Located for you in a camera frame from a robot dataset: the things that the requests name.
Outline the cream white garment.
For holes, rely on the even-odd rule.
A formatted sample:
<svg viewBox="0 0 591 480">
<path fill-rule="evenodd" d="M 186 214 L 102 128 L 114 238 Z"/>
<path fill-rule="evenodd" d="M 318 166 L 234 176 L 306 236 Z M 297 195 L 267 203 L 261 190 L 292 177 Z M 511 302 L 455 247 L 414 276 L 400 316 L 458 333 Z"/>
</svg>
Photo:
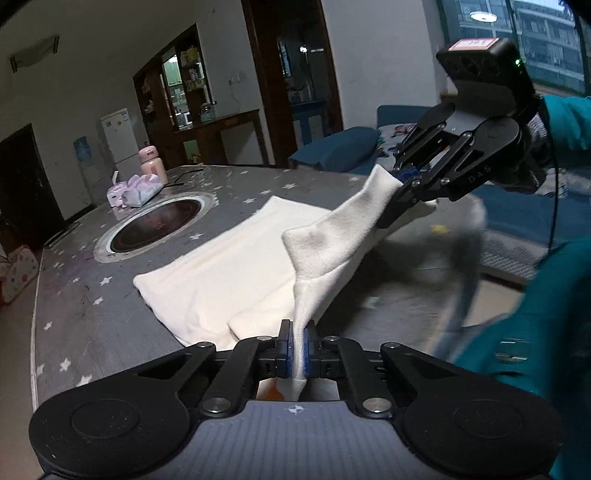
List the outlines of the cream white garment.
<svg viewBox="0 0 591 480">
<path fill-rule="evenodd" d="M 373 168 L 361 191 L 335 210 L 273 196 L 256 214 L 168 265 L 134 277 L 156 318 L 184 346 L 218 349 L 294 326 L 294 366 L 277 389 L 300 397 L 304 327 L 318 321 L 363 257 L 384 238 L 437 208 L 420 202 L 386 229 L 376 222 L 401 182 Z"/>
</svg>

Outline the patterned pillow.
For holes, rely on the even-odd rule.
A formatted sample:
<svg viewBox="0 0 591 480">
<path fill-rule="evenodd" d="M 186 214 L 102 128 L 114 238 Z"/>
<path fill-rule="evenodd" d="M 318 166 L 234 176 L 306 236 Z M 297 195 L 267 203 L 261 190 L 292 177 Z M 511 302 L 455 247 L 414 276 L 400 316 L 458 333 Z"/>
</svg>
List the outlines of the patterned pillow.
<svg viewBox="0 0 591 480">
<path fill-rule="evenodd" d="M 396 162 L 396 155 L 402 142 L 415 129 L 415 123 L 396 123 L 378 128 L 378 159 L 382 163 Z"/>
</svg>

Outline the blue sofa cushion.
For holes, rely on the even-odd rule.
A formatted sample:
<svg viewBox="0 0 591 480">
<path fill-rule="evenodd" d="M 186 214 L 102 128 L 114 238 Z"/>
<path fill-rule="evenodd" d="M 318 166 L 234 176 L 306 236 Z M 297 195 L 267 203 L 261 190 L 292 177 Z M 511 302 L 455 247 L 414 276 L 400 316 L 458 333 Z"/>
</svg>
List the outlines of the blue sofa cushion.
<svg viewBox="0 0 591 480">
<path fill-rule="evenodd" d="M 376 163 L 378 140 L 376 129 L 353 127 L 301 147 L 290 161 L 318 171 L 368 175 Z"/>
</svg>

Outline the built-in induction cooktop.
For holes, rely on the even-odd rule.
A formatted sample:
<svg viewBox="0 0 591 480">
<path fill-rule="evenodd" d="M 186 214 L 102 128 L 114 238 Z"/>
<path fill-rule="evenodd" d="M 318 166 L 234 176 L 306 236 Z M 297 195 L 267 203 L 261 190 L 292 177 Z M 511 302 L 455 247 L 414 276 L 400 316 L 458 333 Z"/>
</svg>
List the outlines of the built-in induction cooktop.
<svg viewBox="0 0 591 480">
<path fill-rule="evenodd" d="M 217 204 L 214 194 L 195 191 L 150 201 L 97 240 L 94 259 L 109 264 L 146 253 L 197 223 Z"/>
</svg>

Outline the grey star tablecloth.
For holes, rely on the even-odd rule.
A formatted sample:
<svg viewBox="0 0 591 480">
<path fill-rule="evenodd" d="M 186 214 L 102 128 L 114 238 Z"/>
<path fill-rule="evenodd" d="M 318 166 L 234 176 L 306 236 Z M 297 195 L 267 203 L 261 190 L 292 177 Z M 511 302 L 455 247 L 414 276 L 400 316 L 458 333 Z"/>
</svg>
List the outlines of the grey star tablecloth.
<svg viewBox="0 0 591 480">
<path fill-rule="evenodd" d="M 202 340 L 225 350 L 273 335 L 294 313 L 284 230 L 314 222 L 363 186 L 307 169 L 183 167 L 138 215 L 101 207 L 45 251 L 31 332 L 40 404 Z M 478 284 L 486 210 L 440 201 L 383 240 L 318 325 L 376 349 L 394 340 L 436 352 L 465 321 Z"/>
</svg>

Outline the pink tissue pack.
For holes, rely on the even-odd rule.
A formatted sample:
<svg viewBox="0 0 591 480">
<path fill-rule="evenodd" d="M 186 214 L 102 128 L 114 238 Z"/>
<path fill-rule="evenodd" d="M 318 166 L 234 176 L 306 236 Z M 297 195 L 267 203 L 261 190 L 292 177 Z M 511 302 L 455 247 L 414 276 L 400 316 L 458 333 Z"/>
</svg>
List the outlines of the pink tissue pack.
<svg viewBox="0 0 591 480">
<path fill-rule="evenodd" d="M 133 175 L 127 181 L 118 181 L 119 172 L 112 175 L 112 186 L 106 192 L 111 208 L 140 208 L 163 188 L 160 178 L 154 174 Z"/>
</svg>

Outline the pink thermos bottle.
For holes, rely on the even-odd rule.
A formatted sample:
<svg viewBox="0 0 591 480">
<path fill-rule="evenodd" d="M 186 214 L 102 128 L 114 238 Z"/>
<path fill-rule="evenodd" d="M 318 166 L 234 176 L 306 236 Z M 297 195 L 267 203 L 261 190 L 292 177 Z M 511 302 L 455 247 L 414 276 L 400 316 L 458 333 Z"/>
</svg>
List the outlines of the pink thermos bottle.
<svg viewBox="0 0 591 480">
<path fill-rule="evenodd" d="M 168 183 L 168 177 L 163 162 L 155 146 L 146 146 L 138 152 L 140 168 L 144 175 L 156 175 L 163 185 Z"/>
</svg>

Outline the water dispenser with blue bottle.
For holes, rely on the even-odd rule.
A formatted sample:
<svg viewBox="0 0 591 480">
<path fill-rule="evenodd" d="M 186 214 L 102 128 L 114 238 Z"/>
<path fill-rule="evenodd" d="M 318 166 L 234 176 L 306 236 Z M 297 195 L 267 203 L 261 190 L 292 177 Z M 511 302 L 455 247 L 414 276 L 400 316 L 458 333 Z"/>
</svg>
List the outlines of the water dispenser with blue bottle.
<svg viewBox="0 0 591 480">
<path fill-rule="evenodd" d="M 101 164 L 93 157 L 86 136 L 76 139 L 73 146 L 77 164 L 92 203 L 101 205 L 105 201 L 104 174 Z"/>
</svg>

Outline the white refrigerator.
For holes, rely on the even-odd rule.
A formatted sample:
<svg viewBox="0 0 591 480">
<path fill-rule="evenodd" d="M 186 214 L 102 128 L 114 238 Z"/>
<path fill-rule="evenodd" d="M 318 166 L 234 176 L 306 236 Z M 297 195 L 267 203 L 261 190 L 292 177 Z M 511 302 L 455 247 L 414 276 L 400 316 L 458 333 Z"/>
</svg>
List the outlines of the white refrigerator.
<svg viewBox="0 0 591 480">
<path fill-rule="evenodd" d="M 107 114 L 100 118 L 100 123 L 114 164 L 138 171 L 139 148 L 128 110 L 123 108 Z"/>
</svg>

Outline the floral kids chair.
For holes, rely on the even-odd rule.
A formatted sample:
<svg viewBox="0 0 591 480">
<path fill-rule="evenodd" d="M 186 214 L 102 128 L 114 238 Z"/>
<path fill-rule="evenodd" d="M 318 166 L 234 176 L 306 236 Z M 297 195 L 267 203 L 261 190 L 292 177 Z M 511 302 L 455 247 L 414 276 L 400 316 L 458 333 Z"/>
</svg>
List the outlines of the floral kids chair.
<svg viewBox="0 0 591 480">
<path fill-rule="evenodd" d="M 28 246 L 20 246 L 10 254 L 1 251 L 1 305 L 12 303 L 38 273 L 39 262 Z"/>
</svg>

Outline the dark wooden display shelf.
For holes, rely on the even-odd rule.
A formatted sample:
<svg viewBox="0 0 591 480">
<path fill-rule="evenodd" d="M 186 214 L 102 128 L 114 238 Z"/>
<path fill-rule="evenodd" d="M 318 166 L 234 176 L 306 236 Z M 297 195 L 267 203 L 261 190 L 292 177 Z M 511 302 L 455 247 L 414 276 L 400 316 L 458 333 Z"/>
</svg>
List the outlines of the dark wooden display shelf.
<svg viewBox="0 0 591 480">
<path fill-rule="evenodd" d="M 167 170 L 197 162 L 191 130 L 201 122 L 201 106 L 211 101 L 197 25 L 148 60 L 133 76 L 133 85 L 147 133 L 144 144 L 157 149 Z"/>
</svg>

